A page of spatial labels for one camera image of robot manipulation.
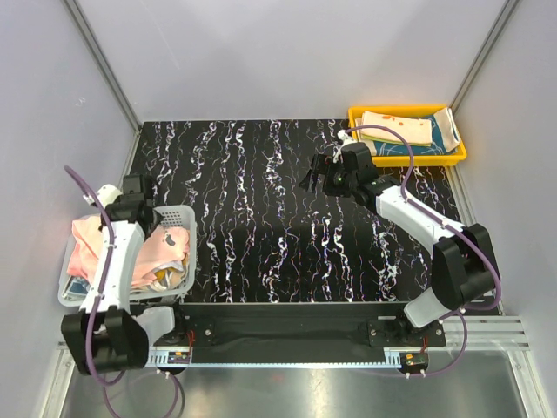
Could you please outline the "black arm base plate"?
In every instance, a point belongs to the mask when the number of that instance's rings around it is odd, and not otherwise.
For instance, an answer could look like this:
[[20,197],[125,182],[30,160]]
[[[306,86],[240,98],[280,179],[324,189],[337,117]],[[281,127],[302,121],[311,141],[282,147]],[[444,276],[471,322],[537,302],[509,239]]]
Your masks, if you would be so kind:
[[413,328],[402,302],[175,303],[179,326],[200,346],[340,340],[371,347],[446,346],[438,321]]

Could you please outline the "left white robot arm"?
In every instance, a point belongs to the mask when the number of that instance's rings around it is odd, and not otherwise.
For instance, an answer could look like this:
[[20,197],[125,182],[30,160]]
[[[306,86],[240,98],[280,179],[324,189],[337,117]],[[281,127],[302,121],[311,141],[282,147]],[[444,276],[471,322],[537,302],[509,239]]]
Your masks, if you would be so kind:
[[101,215],[103,246],[96,275],[76,313],[66,314],[61,332],[81,374],[107,387],[118,377],[146,365],[151,347],[161,338],[171,345],[187,336],[188,324],[173,307],[145,309],[131,315],[131,282],[144,242],[161,217],[153,207],[152,180],[143,175],[124,178],[123,192],[104,205],[93,189],[69,166],[64,168]]

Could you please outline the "orange white patterned towel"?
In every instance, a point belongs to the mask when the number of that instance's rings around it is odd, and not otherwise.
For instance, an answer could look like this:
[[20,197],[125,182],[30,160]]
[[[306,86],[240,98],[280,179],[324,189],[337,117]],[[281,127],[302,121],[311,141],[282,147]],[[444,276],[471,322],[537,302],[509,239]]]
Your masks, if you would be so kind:
[[[403,118],[393,115],[365,111],[360,125],[379,125],[398,133],[409,145],[430,146],[433,142],[432,122],[429,119]],[[400,144],[397,136],[380,128],[364,128],[359,130],[364,138],[371,138],[379,142]]]

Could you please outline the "pink towel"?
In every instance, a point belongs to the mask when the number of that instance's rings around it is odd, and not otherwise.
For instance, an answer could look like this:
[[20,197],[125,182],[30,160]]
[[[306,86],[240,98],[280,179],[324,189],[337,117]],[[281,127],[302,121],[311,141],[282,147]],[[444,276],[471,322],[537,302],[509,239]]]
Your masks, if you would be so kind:
[[[72,235],[76,240],[70,256],[67,274],[93,282],[97,271],[103,235],[99,230],[101,221],[97,215],[72,223]],[[162,265],[174,260],[190,258],[190,231],[180,226],[158,226],[145,241],[136,259],[131,289],[137,292],[155,292],[149,285],[156,279],[154,274]]]

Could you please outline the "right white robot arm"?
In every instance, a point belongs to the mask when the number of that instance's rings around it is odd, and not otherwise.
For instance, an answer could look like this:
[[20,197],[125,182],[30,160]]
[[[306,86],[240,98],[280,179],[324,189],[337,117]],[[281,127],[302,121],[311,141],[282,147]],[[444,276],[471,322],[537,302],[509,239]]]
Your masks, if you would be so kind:
[[487,229],[464,226],[417,200],[397,180],[381,175],[369,149],[361,143],[340,148],[335,155],[316,154],[300,187],[352,198],[370,212],[391,221],[429,251],[430,286],[408,302],[395,323],[400,342],[414,345],[426,335],[426,326],[465,307],[490,291],[500,289],[500,278]]

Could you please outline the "teal beige Doraemon towel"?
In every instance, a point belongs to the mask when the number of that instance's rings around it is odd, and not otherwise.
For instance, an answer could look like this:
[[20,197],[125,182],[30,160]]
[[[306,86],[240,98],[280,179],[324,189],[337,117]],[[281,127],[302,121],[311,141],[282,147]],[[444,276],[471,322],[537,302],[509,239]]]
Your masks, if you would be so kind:
[[[355,119],[355,125],[360,126],[360,118]],[[410,145],[413,151],[413,156],[437,156],[437,155],[450,155],[454,153],[460,146],[461,138],[456,128],[453,112],[450,108],[443,108],[434,114],[426,115],[424,117],[403,117],[403,118],[421,118],[429,119],[432,122],[433,128],[433,142],[430,146],[415,146]],[[354,132],[359,141],[363,141],[370,149],[373,156],[392,157],[392,156],[407,156],[408,150],[403,144],[391,144],[372,140],[371,138],[364,138],[359,134],[359,130]]]

